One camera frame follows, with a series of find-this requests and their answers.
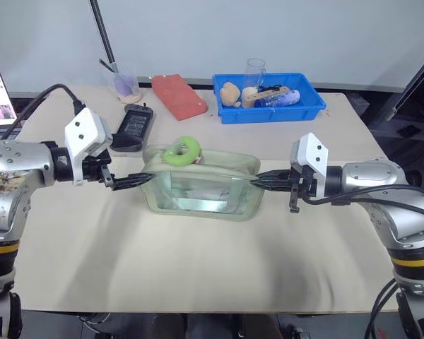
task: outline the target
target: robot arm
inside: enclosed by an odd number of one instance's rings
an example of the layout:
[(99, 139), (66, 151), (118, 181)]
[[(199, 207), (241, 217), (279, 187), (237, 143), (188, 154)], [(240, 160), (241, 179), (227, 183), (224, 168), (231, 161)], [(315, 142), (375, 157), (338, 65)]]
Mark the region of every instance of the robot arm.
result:
[[(294, 213), (300, 210), (298, 197), (313, 205), (362, 205), (391, 257), (394, 277), (401, 288), (397, 299), (404, 329), (410, 338), (422, 338), (424, 214), (401, 208), (397, 203), (424, 210), (424, 193), (407, 186), (404, 171), (394, 162), (376, 159), (343, 167), (326, 166), (327, 157), (328, 150), (310, 133), (294, 144), (291, 169), (258, 174), (259, 179), (253, 184), (269, 191), (289, 191), (289, 207)], [(310, 198), (330, 196), (341, 198)]]
[(18, 338), (22, 327), (20, 300), (9, 292), (14, 285), (14, 259), (23, 233), (31, 195), (55, 181), (103, 182), (113, 190), (144, 184), (153, 174), (130, 174), (117, 179), (110, 174), (107, 147), (112, 134), (96, 113), (84, 108), (65, 128), (65, 144), (0, 141), (0, 336)]

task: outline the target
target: yellow stripe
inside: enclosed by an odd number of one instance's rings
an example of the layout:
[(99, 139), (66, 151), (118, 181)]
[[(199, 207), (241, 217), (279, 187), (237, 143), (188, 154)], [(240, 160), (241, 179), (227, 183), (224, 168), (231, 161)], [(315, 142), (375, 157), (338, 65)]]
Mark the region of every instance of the yellow stripe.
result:
[(400, 260), (400, 259), (391, 258), (391, 261), (400, 266), (407, 266), (407, 267), (423, 267), (424, 266), (424, 259), (423, 260)]
[(9, 246), (0, 246), (0, 254), (11, 253), (17, 251), (19, 248), (19, 243)]

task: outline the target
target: black cable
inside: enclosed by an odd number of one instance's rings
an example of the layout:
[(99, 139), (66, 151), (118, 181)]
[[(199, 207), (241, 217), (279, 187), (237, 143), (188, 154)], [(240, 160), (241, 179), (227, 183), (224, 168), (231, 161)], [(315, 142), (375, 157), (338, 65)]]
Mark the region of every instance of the black cable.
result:
[(377, 191), (387, 191), (391, 189), (408, 189), (409, 191), (418, 191), (422, 195), (424, 195), (424, 190), (420, 187), (411, 186), (411, 185), (393, 184), (393, 185), (380, 185), (380, 186), (374, 186), (374, 187), (367, 187), (364, 189), (356, 189), (355, 191), (339, 193), (333, 196), (329, 196), (327, 198), (317, 199), (317, 200), (311, 200), (309, 196), (307, 196), (306, 192), (303, 191), (302, 198), (306, 203), (310, 205), (323, 205), (324, 203), (330, 203), (332, 201), (337, 201), (337, 200), (342, 201), (345, 199), (350, 199), (353, 196), (359, 196), (360, 194), (366, 194), (366, 193), (377, 192)]
[(375, 198), (353, 198), (349, 200), (351, 203), (379, 203), (380, 205), (390, 205), (399, 208), (404, 208), (406, 210), (412, 210), (413, 212), (420, 213), (424, 215), (424, 209), (418, 208), (406, 203), (398, 203), (397, 201), (390, 201), (384, 199), (375, 199)]
[[(386, 293), (386, 291), (393, 285), (393, 284), (395, 284), (396, 283), (396, 279), (394, 279), (394, 278), (392, 278), (383, 288), (382, 288), (382, 290), (380, 291), (380, 293), (377, 295), (377, 298), (375, 298), (375, 301), (374, 301), (374, 306), (372, 306), (372, 310), (371, 310), (371, 314), (373, 313), (373, 312), (375, 312), (375, 309), (377, 309), (377, 306), (379, 305), (379, 303), (380, 303), (380, 300), (381, 300), (381, 298), (383, 297), (383, 295)], [(371, 328), (371, 336), (372, 336), (372, 339), (377, 339), (377, 335), (375, 334), (375, 329), (374, 329), (374, 326)]]
[[(382, 292), (386, 291), (387, 288), (389, 288), (389, 286), (391, 286), (391, 282), (392, 282), (392, 280), (390, 282), (388, 282), (388, 284), (379, 293), (379, 295), (376, 298), (376, 301), (383, 295)], [(399, 286), (396, 284), (395, 286), (393, 286), (389, 290), (389, 292), (387, 293), (387, 295), (384, 296), (384, 298), (382, 299), (382, 301), (379, 302), (379, 304), (374, 304), (374, 307), (375, 308), (372, 308), (372, 311), (370, 312), (370, 319), (369, 319), (369, 322), (367, 323), (366, 332), (365, 332), (365, 338), (364, 339), (369, 339), (369, 335), (371, 333), (371, 330), (374, 327), (375, 318), (377, 318), (378, 313), (382, 310), (383, 306), (387, 303), (387, 301), (389, 300), (389, 298), (392, 297), (392, 295), (397, 291), (398, 288), (399, 288)]]
[(6, 140), (11, 133), (13, 133), (16, 126), (22, 121), (26, 120), (30, 117), (30, 115), (41, 105), (41, 103), (45, 100), (45, 97), (51, 93), (53, 90), (56, 90), (57, 88), (62, 88), (66, 91), (66, 93), (71, 97), (74, 105), (74, 113), (77, 115), (84, 107), (85, 105), (76, 97), (75, 94), (72, 93), (72, 91), (67, 88), (62, 83), (57, 83), (55, 85), (50, 86), (48, 89), (43, 90), (40, 94), (38, 94), (31, 102), (28, 104), (28, 106), (20, 113), (20, 115), (14, 120), (12, 125), (8, 127), (6, 132), (1, 136), (1, 140)]

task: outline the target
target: black device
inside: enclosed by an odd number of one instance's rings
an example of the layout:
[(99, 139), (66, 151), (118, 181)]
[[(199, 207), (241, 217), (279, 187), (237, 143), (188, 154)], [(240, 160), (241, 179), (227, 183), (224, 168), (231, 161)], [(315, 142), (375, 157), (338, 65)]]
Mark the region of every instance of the black device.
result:
[(404, 138), (410, 138), (412, 136), (415, 136), (419, 132), (421, 132), (421, 130), (414, 125), (408, 125), (407, 127), (403, 127), (402, 129), (399, 129), (397, 131), (397, 133), (400, 136), (403, 136)]
[(138, 152), (143, 148), (154, 112), (146, 104), (129, 104), (124, 111), (126, 115), (118, 132), (113, 134), (110, 148), (117, 152)]

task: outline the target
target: clear plastic box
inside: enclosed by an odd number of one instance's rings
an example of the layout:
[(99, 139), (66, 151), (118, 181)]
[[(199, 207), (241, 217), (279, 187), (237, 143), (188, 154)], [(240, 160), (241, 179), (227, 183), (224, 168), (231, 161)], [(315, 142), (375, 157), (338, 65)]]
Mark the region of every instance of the clear plastic box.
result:
[(162, 161), (169, 146), (143, 152), (143, 172), (154, 179), (140, 186), (148, 207), (157, 213), (234, 221), (250, 219), (264, 190), (250, 184), (260, 161), (251, 155), (202, 150), (199, 164), (172, 166)]

